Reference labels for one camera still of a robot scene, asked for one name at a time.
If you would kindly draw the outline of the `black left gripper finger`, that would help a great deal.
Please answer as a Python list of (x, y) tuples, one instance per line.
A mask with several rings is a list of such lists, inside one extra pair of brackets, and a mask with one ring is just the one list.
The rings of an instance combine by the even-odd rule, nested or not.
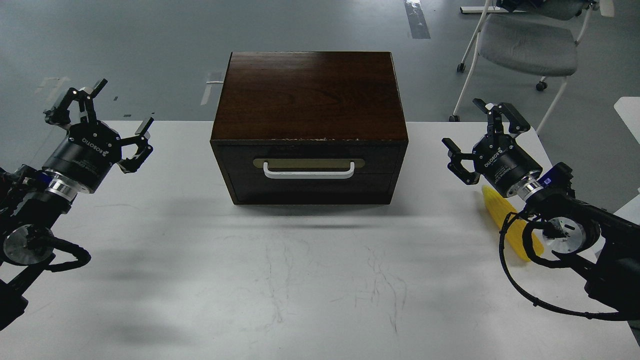
[(94, 107), (94, 98), (105, 88), (107, 79), (101, 79), (92, 88), (82, 89), (69, 88), (62, 94), (53, 106), (45, 110), (45, 122), (48, 125), (58, 126), (61, 129), (69, 130), (71, 118), (69, 108), (76, 102), (80, 112), (80, 123), (87, 125), (98, 125), (99, 120)]
[(148, 130), (153, 124), (154, 118), (142, 121), (133, 136), (124, 137), (118, 140), (118, 145), (122, 147), (135, 145), (136, 151), (131, 158), (119, 160), (118, 166), (124, 174), (136, 173), (144, 161), (153, 152), (154, 148), (149, 144)]

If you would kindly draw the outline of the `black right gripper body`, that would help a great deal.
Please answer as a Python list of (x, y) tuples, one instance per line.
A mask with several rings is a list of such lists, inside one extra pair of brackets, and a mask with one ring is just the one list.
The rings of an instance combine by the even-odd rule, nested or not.
[(517, 184), (528, 176), (540, 177), (542, 167), (509, 134), (484, 136), (472, 148), (477, 156), (474, 169), (503, 196), (510, 198), (517, 193)]

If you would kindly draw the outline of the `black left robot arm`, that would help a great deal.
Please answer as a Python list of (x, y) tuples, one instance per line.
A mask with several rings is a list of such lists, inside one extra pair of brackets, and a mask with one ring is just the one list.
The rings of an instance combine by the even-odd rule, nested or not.
[(77, 195), (93, 194), (112, 166), (135, 173), (153, 152), (148, 133), (153, 118), (130, 137), (98, 120), (94, 98), (106, 84), (101, 79), (89, 88), (69, 88), (44, 112), (46, 123), (66, 135), (41, 169), (24, 164), (12, 173), (1, 171), (1, 262), (23, 267), (14, 279), (1, 282), (2, 329), (25, 313), (24, 294), (44, 271), (71, 271), (90, 262), (87, 250), (52, 232)]

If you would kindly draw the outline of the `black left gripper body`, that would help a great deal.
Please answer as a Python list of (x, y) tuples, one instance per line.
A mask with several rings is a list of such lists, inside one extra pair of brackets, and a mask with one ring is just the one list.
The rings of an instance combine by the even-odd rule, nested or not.
[(122, 159), (121, 135), (100, 122), (76, 123), (64, 140), (44, 162), (42, 169), (61, 174), (82, 185), (83, 192), (93, 194)]

